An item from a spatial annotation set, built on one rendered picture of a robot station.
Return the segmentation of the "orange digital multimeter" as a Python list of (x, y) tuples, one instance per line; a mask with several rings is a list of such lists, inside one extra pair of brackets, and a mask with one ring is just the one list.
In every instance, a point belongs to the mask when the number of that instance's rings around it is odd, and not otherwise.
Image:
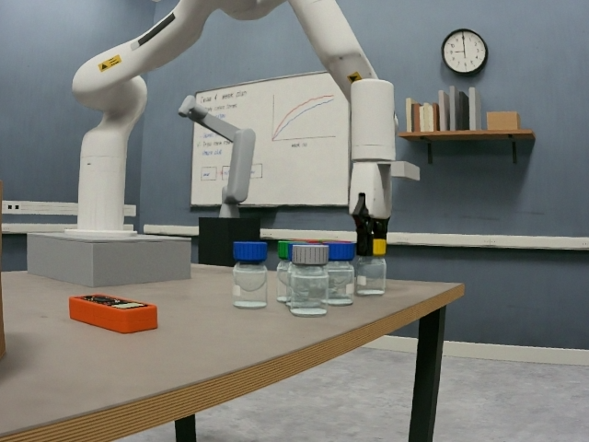
[(157, 328), (156, 305), (101, 294), (69, 297), (69, 313), (72, 320), (119, 333)]

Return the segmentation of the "glass bottle with blue cap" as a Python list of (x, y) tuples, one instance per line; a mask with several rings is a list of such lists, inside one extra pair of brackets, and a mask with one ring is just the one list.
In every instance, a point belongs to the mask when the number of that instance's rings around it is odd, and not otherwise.
[(268, 243), (234, 242), (233, 306), (242, 309), (267, 307)]
[[(292, 261), (292, 247), (293, 245), (322, 245), (320, 243), (288, 243), (288, 259)], [(291, 308), (291, 275), (295, 269), (295, 265), (292, 262), (287, 270), (287, 287), (286, 287), (286, 305)]]
[(350, 306), (354, 289), (354, 269), (350, 263), (354, 259), (354, 243), (323, 242), (322, 245), (329, 246), (329, 263), (324, 266), (329, 275), (328, 306)]

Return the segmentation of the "clear glass bottle with yellow cap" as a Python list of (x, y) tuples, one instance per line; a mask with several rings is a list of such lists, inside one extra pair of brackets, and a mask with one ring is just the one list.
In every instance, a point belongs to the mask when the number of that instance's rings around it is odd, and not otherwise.
[[(379, 240), (379, 241), (376, 241)], [(380, 297), (385, 294), (387, 241), (374, 239), (374, 254), (363, 256), (357, 262), (356, 294), (363, 297)]]

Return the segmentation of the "glass bottle with grey cap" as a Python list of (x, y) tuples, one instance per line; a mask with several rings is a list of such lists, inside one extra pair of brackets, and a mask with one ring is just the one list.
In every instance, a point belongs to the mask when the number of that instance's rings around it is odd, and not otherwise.
[[(311, 246), (311, 247), (299, 247)], [(291, 313), (297, 317), (317, 318), (328, 313), (329, 246), (293, 245), (291, 275)]]

